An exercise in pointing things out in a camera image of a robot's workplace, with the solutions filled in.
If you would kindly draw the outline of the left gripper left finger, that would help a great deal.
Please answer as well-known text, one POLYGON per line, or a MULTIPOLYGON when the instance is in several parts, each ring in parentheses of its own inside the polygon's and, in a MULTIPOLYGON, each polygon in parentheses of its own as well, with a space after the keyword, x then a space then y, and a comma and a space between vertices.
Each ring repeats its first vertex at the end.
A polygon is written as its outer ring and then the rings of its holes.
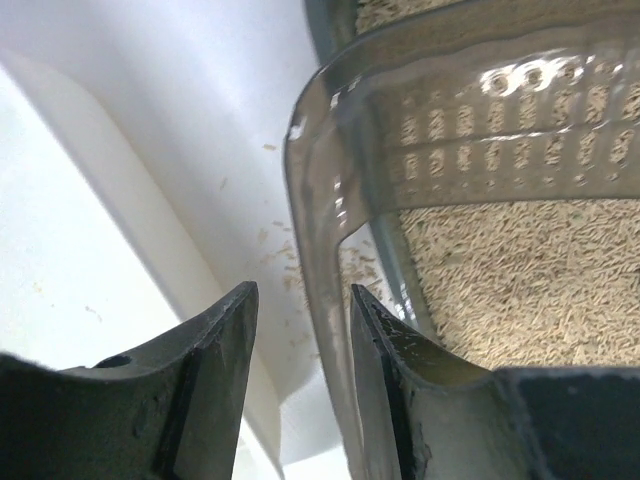
POLYGON ((97 365, 1 358, 5 479, 228 479, 256 335, 247 281, 97 365))

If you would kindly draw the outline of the white plastic tub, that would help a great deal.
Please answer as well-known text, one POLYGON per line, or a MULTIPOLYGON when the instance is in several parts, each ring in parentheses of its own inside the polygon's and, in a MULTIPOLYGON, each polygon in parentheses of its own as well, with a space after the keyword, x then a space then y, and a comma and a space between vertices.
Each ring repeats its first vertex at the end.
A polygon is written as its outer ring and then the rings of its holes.
POLYGON ((258 284, 251 479, 349 475, 284 182, 318 67, 301 1, 5 1, 1 61, 186 317, 258 284))

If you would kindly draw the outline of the brown litter box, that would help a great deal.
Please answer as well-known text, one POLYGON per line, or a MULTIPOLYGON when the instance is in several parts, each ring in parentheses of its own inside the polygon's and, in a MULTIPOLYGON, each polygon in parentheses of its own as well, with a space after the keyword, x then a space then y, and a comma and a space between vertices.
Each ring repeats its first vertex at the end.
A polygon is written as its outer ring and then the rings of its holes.
POLYGON ((295 105, 284 163, 315 336, 351 475, 363 464, 338 249, 388 212, 635 199, 635 1, 467 1, 344 47, 295 105))

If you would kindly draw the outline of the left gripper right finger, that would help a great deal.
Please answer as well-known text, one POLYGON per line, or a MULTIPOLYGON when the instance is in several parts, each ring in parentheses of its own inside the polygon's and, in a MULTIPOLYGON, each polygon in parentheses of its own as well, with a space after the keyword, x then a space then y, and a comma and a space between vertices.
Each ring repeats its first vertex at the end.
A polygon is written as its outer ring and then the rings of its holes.
POLYGON ((635 479, 639 372, 487 370, 351 293, 365 479, 635 479))

